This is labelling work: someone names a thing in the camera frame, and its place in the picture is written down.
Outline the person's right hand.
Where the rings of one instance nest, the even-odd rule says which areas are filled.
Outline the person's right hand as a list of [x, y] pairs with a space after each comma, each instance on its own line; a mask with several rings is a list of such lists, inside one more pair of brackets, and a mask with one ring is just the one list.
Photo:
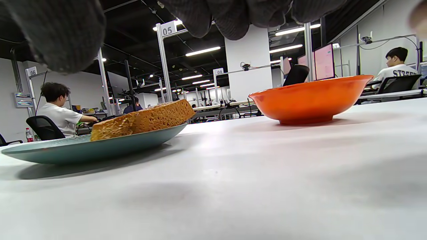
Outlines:
[[[243, 38], [250, 25], [281, 26], [293, 20], [309, 23], [336, 11], [345, 0], [161, 0], [196, 38], [215, 21], [223, 37]], [[34, 58], [49, 70], [74, 74], [92, 64], [102, 47], [106, 17], [98, 0], [2, 0], [20, 27]]]

